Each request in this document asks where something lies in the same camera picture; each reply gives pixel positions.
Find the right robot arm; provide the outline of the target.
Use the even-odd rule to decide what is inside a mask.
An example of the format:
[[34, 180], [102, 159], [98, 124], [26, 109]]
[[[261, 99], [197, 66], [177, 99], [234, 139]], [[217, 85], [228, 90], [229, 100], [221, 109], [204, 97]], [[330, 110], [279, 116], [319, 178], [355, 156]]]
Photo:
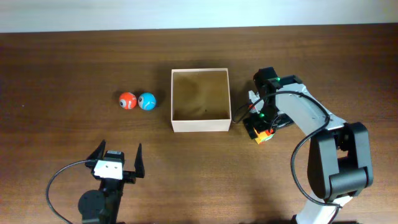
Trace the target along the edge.
[[[373, 184], [367, 128], [335, 116], [295, 75], [280, 78], [274, 68], [267, 67], [258, 70], [253, 80], [257, 92], [249, 91], [248, 109], [240, 118], [250, 138], [262, 144], [292, 124], [305, 135], [293, 150], [290, 170], [307, 202], [291, 222], [333, 223], [350, 200]], [[310, 143], [310, 193], [304, 191], [295, 171], [297, 153], [306, 142]]]

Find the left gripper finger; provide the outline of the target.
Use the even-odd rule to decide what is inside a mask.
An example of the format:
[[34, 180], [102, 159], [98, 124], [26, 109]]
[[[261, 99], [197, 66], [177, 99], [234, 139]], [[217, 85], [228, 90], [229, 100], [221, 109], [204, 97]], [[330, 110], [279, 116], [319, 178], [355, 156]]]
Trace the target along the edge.
[[99, 146], [86, 158], [85, 166], [89, 169], [93, 169], [96, 165], [97, 160], [102, 160], [104, 156], [104, 150], [106, 147], [106, 141], [102, 140]]
[[145, 177], [145, 168], [144, 168], [144, 162], [142, 158], [142, 144], [139, 144], [137, 153], [136, 153], [136, 158], [134, 162], [134, 168], [135, 168], [135, 176], [136, 178], [144, 178]]

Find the red toy fire truck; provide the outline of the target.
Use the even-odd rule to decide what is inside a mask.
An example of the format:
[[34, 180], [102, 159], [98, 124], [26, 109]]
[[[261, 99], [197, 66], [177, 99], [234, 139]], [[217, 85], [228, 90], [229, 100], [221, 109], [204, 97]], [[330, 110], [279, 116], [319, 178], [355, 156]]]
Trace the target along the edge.
[[259, 95], [252, 90], [248, 91], [248, 97], [249, 97], [249, 107], [250, 107], [250, 112], [251, 113], [259, 113], [256, 105], [254, 106], [253, 104], [259, 99]]

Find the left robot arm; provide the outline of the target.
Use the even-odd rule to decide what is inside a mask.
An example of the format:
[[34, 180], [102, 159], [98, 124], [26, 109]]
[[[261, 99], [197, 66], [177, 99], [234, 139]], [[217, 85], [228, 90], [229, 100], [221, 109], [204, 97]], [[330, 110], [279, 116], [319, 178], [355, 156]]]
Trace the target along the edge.
[[145, 177], [142, 145], [137, 149], [134, 170], [124, 170], [125, 155], [119, 151], [107, 151], [106, 141], [87, 157], [85, 166], [100, 181], [99, 189], [85, 192], [78, 201], [78, 211], [83, 223], [116, 223], [124, 186], [135, 184]]

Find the multicolour puzzle cube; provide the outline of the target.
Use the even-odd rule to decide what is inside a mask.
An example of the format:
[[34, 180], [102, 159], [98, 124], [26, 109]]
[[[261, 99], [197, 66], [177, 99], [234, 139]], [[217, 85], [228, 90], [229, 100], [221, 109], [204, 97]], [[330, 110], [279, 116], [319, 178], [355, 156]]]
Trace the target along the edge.
[[273, 137], [275, 131], [273, 129], [267, 129], [265, 131], [258, 132], [256, 129], [254, 129], [254, 133], [256, 134], [254, 140], [257, 142], [257, 144], [264, 144]]

